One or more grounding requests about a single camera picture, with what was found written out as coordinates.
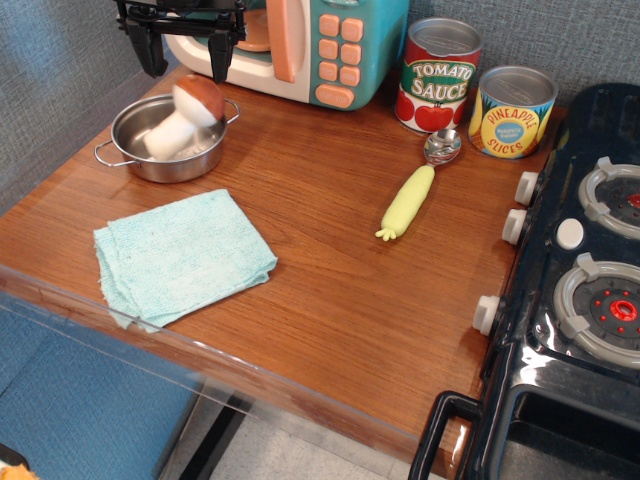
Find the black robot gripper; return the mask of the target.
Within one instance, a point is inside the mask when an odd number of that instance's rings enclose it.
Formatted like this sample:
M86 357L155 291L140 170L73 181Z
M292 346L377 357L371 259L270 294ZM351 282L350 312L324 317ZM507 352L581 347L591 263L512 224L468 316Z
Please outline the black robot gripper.
M224 83L233 41L246 39L245 1L116 1L117 21L131 41L146 74L162 76L168 67L160 35L208 38L215 83Z

